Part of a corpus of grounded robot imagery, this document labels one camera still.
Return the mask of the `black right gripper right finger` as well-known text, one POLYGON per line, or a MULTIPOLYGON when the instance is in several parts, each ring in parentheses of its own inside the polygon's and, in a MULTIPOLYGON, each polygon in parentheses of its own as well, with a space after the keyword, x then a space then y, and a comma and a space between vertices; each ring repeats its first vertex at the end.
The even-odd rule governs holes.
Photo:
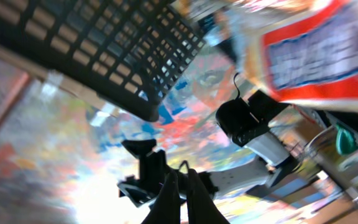
POLYGON ((189 224, 229 224, 215 206, 194 169, 188 170, 186 199, 189 224))

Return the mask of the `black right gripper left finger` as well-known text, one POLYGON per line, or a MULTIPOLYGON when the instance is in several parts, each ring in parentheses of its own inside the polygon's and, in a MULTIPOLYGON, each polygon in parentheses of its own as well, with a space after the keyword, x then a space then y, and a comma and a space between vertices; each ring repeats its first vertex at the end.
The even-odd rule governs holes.
POLYGON ((171 171, 142 224, 180 224, 178 177, 171 171))

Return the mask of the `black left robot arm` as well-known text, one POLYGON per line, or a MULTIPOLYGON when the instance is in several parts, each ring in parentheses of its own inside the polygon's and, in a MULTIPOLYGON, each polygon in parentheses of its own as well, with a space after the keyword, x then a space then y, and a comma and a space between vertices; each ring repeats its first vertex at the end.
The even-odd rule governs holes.
POLYGON ((139 161, 139 178, 126 177, 118 183, 119 195, 128 197, 136 207, 153 204, 162 183, 173 170, 167 164, 165 151, 173 146, 185 149, 183 155, 193 159, 211 159, 223 162, 233 158, 240 149, 255 156, 245 163, 221 171, 204 171, 197 176, 212 198, 245 189, 246 195, 271 202, 278 200, 301 208, 300 200, 291 202, 289 196, 302 192, 316 181, 316 177, 298 175, 301 162, 291 155, 285 144, 271 131, 269 122, 287 108, 261 91, 248 101, 236 98, 223 103, 216 111, 219 130, 196 130, 182 137, 174 129, 171 138, 164 138, 163 149, 155 152, 156 139, 142 141, 124 140, 122 145, 139 161))

